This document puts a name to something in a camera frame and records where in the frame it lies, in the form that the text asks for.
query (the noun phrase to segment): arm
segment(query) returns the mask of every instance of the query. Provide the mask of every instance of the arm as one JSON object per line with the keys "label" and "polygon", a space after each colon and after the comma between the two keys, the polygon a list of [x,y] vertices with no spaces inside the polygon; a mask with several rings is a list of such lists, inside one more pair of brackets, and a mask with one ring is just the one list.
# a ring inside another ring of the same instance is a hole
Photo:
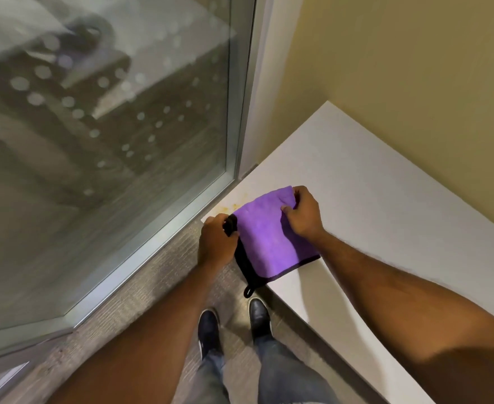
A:
{"label": "arm", "polygon": [[226,217],[206,220],[198,264],[189,275],[79,367],[50,404],[172,401],[210,287],[236,250],[237,233],[227,237],[223,231]]}
{"label": "arm", "polygon": [[371,258],[324,230],[296,187],[292,229],[320,251],[372,332],[438,404],[494,402],[494,317],[443,286]]}

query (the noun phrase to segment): shoe sole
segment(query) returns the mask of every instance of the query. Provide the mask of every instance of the shoe sole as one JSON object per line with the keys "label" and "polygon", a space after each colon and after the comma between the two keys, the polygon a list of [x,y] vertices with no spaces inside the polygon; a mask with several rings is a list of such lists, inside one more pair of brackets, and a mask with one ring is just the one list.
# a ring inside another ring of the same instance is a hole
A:
{"label": "shoe sole", "polygon": [[[267,310],[267,314],[268,315],[270,314],[270,310],[267,308],[266,303],[262,299],[258,298],[257,296],[252,297],[252,298],[249,299],[249,323],[251,322],[251,303],[255,299],[258,299],[259,301],[261,301],[262,302],[262,305],[264,305],[264,307]],[[271,320],[271,315],[270,315],[270,332],[271,332],[271,337],[273,337],[273,321]]]}
{"label": "shoe sole", "polygon": [[[219,313],[217,313],[217,311],[215,310],[214,307],[208,307],[206,309],[204,309],[201,313],[200,313],[200,316],[198,317],[198,325],[197,325],[197,328],[198,326],[200,326],[200,319],[202,319],[202,315],[204,314],[204,312],[207,312],[207,311],[210,311],[210,312],[213,312],[213,314],[215,315],[215,317],[217,318],[217,326],[219,327],[219,333],[220,333],[220,319],[219,319]],[[200,360],[202,360],[202,343],[200,343],[200,340],[198,341],[198,350],[200,351]]]}

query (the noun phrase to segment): glass panel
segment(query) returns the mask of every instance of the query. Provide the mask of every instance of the glass panel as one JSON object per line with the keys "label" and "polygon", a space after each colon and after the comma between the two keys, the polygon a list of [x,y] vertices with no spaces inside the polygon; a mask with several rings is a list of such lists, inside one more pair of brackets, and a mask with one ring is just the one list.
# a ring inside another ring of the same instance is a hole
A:
{"label": "glass panel", "polygon": [[230,4],[0,0],[0,329],[65,314],[224,172]]}

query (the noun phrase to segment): forearm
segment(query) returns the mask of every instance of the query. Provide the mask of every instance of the forearm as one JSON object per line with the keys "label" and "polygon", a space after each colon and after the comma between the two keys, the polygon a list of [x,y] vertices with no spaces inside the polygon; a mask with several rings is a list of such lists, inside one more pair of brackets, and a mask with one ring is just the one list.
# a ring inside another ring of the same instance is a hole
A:
{"label": "forearm", "polygon": [[323,232],[311,239],[352,304],[405,365],[462,347],[494,347],[494,317],[468,299]]}
{"label": "forearm", "polygon": [[220,267],[195,267],[124,332],[86,361],[49,403],[168,404]]}

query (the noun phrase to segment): black loop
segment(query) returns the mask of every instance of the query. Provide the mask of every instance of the black loop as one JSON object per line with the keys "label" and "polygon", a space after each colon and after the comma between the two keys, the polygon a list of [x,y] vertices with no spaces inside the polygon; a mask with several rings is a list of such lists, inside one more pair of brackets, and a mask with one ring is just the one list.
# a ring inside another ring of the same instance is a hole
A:
{"label": "black loop", "polygon": [[250,286],[247,286],[245,290],[243,291],[243,296],[245,296],[246,299],[249,299],[254,293],[254,289],[251,288]]}

